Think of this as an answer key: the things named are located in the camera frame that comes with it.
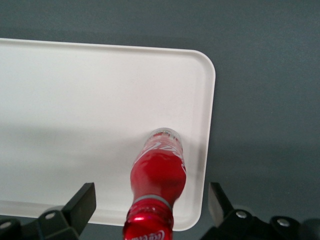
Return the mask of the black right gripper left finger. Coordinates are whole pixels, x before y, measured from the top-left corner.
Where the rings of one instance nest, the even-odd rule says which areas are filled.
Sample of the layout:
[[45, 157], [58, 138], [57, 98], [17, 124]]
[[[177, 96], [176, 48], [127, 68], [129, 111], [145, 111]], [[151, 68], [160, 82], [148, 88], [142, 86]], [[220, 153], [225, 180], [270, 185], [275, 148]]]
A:
[[64, 205], [22, 227], [24, 240], [78, 240], [96, 210], [95, 184], [85, 183]]

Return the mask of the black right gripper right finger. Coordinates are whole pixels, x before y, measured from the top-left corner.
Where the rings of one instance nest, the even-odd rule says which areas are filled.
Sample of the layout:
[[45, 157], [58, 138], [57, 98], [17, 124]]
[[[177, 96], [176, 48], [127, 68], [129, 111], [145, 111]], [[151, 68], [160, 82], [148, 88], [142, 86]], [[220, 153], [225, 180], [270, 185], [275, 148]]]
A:
[[211, 182], [208, 190], [208, 208], [213, 218], [211, 227], [202, 240], [270, 240], [270, 225], [244, 209], [236, 209], [221, 185]]

